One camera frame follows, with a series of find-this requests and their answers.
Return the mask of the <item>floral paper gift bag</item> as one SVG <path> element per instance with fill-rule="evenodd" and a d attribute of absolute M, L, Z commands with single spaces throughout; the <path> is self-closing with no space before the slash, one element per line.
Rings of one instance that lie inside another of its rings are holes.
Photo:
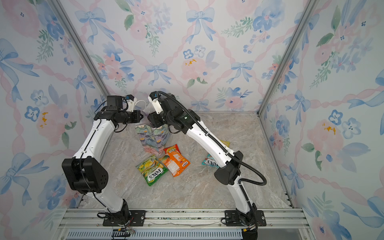
<path fill-rule="evenodd" d="M 150 106 L 150 104 L 147 104 L 146 107 L 141 110 L 144 118 L 135 125 L 135 130 L 144 151 L 159 157 L 164 154 L 164 149 L 170 138 L 170 131 L 168 125 L 162 125 L 160 127 L 153 127 L 151 125 L 148 116 L 154 111 L 154 108 Z"/>

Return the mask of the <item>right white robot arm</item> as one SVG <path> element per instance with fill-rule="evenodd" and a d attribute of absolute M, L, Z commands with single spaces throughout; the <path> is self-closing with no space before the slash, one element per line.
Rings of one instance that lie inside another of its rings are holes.
<path fill-rule="evenodd" d="M 199 143 L 216 161 L 219 168 L 215 178 L 226 185 L 235 200 L 236 210 L 240 215 L 240 222 L 245 226 L 257 225 L 256 205 L 250 200 L 243 186 L 243 182 L 255 185 L 265 185 L 266 179 L 259 171 L 242 161 L 243 154 L 234 152 L 216 138 L 201 121 L 200 117 L 192 110 L 175 109 L 172 111 L 153 112 L 148 115 L 148 120 L 153 127 L 163 125 L 173 126 L 177 131 Z M 242 178 L 240 166 L 253 171 L 262 182 Z"/>

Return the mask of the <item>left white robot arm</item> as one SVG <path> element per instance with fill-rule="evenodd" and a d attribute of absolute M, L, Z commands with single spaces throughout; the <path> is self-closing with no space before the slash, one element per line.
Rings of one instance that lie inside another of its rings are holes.
<path fill-rule="evenodd" d="M 105 208 L 98 217 L 125 226 L 132 215 L 126 200 L 119 197 L 109 184 L 109 174 L 101 165 L 103 150 L 119 124 L 139 123 L 143 115 L 138 110 L 99 111 L 85 142 L 72 158 L 64 159 L 62 169 L 72 190 L 97 200 Z"/>

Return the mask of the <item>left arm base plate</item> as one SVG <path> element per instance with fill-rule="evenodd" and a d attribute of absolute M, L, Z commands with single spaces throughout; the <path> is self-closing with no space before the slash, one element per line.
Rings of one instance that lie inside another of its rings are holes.
<path fill-rule="evenodd" d="M 146 218 L 145 210 L 128 210 L 126 213 L 98 213 L 102 217 L 104 227 L 142 227 Z"/>

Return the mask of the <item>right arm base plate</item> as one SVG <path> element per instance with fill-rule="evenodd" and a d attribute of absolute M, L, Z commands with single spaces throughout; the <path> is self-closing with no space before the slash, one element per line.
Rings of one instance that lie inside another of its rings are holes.
<path fill-rule="evenodd" d="M 256 215 L 250 211 L 248 214 L 243 214 L 238 210 L 226 210 L 225 216 L 222 218 L 222 223 L 227 227 L 252 227 L 255 224 L 258 227 L 265 227 L 267 225 L 264 212 L 256 210 Z"/>

